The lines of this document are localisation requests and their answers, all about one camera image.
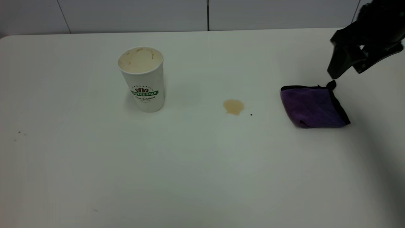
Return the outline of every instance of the brown stain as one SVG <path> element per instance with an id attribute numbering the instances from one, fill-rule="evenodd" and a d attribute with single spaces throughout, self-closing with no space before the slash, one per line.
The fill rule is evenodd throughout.
<path id="1" fill-rule="evenodd" d="M 238 116 L 245 106 L 240 100 L 229 99 L 224 101 L 224 108 L 226 109 L 226 113 Z"/>

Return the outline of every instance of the white table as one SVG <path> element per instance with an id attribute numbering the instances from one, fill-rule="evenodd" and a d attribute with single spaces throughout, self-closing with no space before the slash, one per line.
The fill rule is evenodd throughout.
<path id="1" fill-rule="evenodd" d="M 335 30 L 1 39 L 0 227 L 403 227 L 405 52 L 337 80 L 345 128 L 282 106 L 282 86 L 331 80 Z M 165 55 L 152 114 L 116 66 L 140 45 Z"/>

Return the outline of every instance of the paper cup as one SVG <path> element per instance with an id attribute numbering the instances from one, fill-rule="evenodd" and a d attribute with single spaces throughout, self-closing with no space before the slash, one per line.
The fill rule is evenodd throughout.
<path id="1" fill-rule="evenodd" d="M 118 68 L 141 111 L 156 112 L 163 106 L 163 59 L 151 47 L 133 47 L 118 59 Z"/>

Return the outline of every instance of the purple cloth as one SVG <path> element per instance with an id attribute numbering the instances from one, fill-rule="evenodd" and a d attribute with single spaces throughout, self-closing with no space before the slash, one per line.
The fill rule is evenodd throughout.
<path id="1" fill-rule="evenodd" d="M 335 87 L 335 81 L 327 87 L 284 86 L 281 100 L 290 119 L 300 127 L 344 127 L 350 121 L 332 92 Z"/>

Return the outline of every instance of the coffee residue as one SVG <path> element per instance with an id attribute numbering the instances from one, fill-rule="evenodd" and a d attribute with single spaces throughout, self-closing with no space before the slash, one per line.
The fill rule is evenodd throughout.
<path id="1" fill-rule="evenodd" d="M 239 100 L 229 99 L 224 101 L 224 108 L 226 109 L 226 113 L 238 116 L 245 106 Z"/>

